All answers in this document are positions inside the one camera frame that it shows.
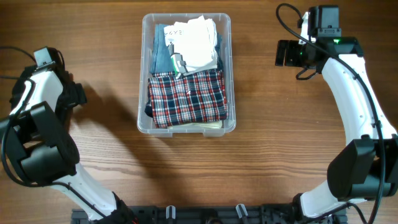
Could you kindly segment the red navy plaid shirt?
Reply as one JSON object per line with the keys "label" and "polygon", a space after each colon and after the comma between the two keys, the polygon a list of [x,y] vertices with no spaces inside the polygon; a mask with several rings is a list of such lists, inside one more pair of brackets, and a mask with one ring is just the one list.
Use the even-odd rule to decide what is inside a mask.
{"label": "red navy plaid shirt", "polygon": [[148,79],[145,114],[156,128],[222,121],[228,117],[223,71],[205,70],[178,78],[174,72]]}

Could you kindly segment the cream cloth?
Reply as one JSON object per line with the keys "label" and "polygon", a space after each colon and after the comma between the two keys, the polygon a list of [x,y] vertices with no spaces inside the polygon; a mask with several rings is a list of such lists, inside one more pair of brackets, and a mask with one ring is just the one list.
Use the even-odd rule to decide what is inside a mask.
{"label": "cream cloth", "polygon": [[168,129],[188,129],[188,128],[209,128],[209,129],[220,129],[222,128],[222,121],[212,121],[207,123],[187,123],[179,124],[175,126],[169,126]]}

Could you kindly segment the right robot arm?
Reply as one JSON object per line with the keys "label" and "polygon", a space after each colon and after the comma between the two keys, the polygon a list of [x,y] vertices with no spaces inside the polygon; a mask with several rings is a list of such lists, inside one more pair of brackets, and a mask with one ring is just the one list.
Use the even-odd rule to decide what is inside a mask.
{"label": "right robot arm", "polygon": [[299,14],[292,40],[280,40],[276,65],[298,67],[296,79],[321,75],[330,87],[345,129],[345,148],[330,162],[326,180],[295,196],[289,222],[335,221],[338,213],[372,201],[363,223],[373,223],[384,197],[397,192],[397,131],[385,117],[369,82],[364,52],[344,37],[336,5]]}

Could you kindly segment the blue denim jeans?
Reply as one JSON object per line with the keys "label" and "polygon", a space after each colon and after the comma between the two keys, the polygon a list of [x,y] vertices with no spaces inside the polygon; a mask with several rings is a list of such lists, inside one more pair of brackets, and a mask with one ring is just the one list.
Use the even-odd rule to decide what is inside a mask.
{"label": "blue denim jeans", "polygon": [[165,44],[165,38],[164,38],[165,27],[167,27],[167,24],[155,25],[152,63],[149,70],[150,73],[165,73],[165,72],[174,71],[169,50]]}

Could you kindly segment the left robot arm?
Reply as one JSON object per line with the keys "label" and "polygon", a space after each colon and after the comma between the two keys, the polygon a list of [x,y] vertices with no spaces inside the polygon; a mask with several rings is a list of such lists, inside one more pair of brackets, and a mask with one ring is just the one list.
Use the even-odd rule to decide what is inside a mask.
{"label": "left robot arm", "polygon": [[134,212],[80,163],[68,123],[73,108],[87,99],[82,85],[66,71],[62,53],[42,47],[30,58],[34,65],[14,78],[12,111],[1,120],[1,160],[7,176],[24,187],[58,190],[90,223],[138,223]]}

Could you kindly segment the white graphic t-shirt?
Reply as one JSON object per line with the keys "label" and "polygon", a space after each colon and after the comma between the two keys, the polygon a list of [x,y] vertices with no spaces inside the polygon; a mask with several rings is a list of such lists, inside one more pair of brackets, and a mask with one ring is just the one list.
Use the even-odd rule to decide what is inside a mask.
{"label": "white graphic t-shirt", "polygon": [[164,27],[164,39],[178,77],[218,67],[216,24],[204,16]]}

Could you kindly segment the black garment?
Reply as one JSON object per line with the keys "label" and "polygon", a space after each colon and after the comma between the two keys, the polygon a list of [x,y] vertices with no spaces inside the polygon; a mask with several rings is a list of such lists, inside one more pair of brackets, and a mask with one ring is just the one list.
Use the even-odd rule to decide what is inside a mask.
{"label": "black garment", "polygon": [[41,102],[47,102],[61,123],[67,124],[73,108],[59,108],[57,101],[65,86],[71,82],[73,75],[68,71],[37,72],[34,67],[26,67],[12,89],[10,114],[16,114],[18,109],[25,112]]}

